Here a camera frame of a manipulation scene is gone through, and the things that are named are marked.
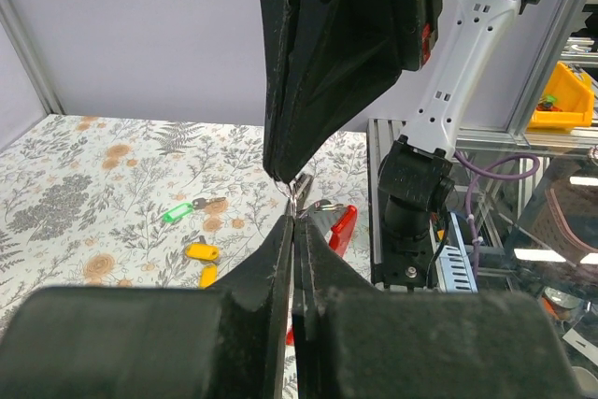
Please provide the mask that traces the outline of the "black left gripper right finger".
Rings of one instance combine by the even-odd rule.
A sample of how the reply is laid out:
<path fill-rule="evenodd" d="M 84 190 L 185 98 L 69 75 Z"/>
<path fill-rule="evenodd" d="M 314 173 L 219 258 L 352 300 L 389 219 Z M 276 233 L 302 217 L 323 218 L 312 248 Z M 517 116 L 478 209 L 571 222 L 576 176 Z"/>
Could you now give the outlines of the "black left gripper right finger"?
<path fill-rule="evenodd" d="M 576 398 L 543 308 L 520 292 L 383 292 L 311 219 L 294 230 L 302 398 Z"/>

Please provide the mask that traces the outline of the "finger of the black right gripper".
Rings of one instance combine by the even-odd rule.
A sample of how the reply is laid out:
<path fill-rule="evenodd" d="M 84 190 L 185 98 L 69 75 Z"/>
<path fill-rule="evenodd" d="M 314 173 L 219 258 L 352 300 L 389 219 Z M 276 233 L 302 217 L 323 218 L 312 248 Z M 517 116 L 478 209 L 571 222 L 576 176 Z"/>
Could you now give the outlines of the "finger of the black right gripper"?
<path fill-rule="evenodd" d="M 263 168 L 275 180 L 283 180 L 279 167 L 282 106 L 288 76 L 289 33 L 292 3 L 289 0 L 260 0 L 266 72 Z"/>

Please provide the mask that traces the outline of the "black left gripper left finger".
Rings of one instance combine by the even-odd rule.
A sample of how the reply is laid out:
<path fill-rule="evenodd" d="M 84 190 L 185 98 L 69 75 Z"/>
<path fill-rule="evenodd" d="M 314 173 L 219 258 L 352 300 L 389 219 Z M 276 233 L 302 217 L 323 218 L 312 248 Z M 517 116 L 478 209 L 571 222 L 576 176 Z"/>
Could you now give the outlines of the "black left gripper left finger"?
<path fill-rule="evenodd" d="M 48 287 L 1 341 L 5 398 L 278 398 L 294 221 L 205 289 Z"/>

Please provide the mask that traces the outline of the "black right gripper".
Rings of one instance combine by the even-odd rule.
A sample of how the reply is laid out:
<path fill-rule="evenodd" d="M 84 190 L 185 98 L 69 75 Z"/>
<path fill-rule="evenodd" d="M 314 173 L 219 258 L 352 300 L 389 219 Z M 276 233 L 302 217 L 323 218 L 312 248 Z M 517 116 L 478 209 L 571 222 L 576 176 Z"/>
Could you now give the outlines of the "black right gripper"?
<path fill-rule="evenodd" d="M 443 0 L 299 0 L 278 116 L 278 179 L 293 179 L 401 67 L 426 65 L 442 7 Z"/>

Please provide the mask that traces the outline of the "metal keyring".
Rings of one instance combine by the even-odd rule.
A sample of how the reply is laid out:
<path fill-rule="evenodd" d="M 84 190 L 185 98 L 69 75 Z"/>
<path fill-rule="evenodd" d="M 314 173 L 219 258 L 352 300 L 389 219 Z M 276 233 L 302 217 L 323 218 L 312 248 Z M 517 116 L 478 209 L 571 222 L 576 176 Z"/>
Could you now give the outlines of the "metal keyring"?
<path fill-rule="evenodd" d="M 304 204 L 307 199 L 307 197 L 298 199 L 295 196 L 294 186 L 295 186 L 295 182 L 296 182 L 296 179 L 298 178 L 298 176 L 296 178 L 294 178 L 292 181 L 290 181 L 289 183 L 283 183 L 282 181 L 275 182 L 275 187 L 277 188 L 277 190 L 287 198 L 285 214 L 289 215 L 293 218 L 296 218 L 298 216 L 298 213 L 304 208 Z"/>

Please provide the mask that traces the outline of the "red keyring fob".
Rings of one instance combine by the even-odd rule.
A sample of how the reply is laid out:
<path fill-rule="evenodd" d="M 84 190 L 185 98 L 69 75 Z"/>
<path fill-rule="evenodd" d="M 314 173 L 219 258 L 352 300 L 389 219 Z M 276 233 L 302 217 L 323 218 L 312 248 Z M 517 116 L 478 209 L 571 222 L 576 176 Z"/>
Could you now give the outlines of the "red keyring fob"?
<path fill-rule="evenodd" d="M 357 218 L 357 208 L 353 205 L 348 205 L 339 220 L 330 229 L 331 236 L 328 245 L 341 258 L 344 257 L 352 239 Z"/>

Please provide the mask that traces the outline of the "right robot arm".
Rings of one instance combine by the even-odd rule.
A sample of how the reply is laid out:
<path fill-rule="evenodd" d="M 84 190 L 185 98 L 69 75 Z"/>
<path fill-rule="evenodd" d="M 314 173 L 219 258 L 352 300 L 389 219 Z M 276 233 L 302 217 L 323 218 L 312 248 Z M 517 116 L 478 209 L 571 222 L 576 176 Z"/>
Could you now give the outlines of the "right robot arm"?
<path fill-rule="evenodd" d="M 451 189 L 463 114 L 489 57 L 540 0 L 459 0 L 437 68 L 383 161 L 386 227 L 419 239 Z M 428 62 L 442 0 L 260 0 L 266 68 L 263 168 L 290 183 L 321 145 Z"/>

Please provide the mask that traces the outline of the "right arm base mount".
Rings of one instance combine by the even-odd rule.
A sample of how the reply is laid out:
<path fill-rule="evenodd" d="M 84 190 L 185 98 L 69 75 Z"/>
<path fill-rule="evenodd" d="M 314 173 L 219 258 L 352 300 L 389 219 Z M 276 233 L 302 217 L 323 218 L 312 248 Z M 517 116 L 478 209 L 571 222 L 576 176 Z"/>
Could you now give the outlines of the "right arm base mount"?
<path fill-rule="evenodd" d="M 385 290 L 405 287 L 408 291 L 434 288 L 438 284 L 433 258 L 442 240 L 434 236 L 428 213 L 401 217 L 402 229 L 388 224 L 379 214 L 379 226 L 371 237 L 371 281 Z"/>

